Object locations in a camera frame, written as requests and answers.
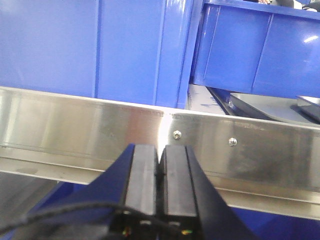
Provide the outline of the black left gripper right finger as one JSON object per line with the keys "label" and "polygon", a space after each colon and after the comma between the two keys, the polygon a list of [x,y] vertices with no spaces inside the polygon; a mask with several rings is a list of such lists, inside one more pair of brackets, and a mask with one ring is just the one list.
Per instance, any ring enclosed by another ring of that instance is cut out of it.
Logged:
{"label": "black left gripper right finger", "polygon": [[256,240],[227,205],[198,163],[193,149],[167,145],[163,171],[163,217],[178,227],[179,240]]}

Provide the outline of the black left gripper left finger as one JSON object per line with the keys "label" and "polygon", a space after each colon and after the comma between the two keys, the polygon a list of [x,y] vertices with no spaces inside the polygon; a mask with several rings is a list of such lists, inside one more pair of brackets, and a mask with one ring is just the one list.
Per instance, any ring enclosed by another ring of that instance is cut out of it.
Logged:
{"label": "black left gripper left finger", "polygon": [[90,184],[35,210],[83,209],[58,213],[20,228],[16,240],[155,240],[158,229],[143,216],[115,207],[130,207],[147,216],[156,215],[158,157],[152,145],[130,144],[118,159]]}

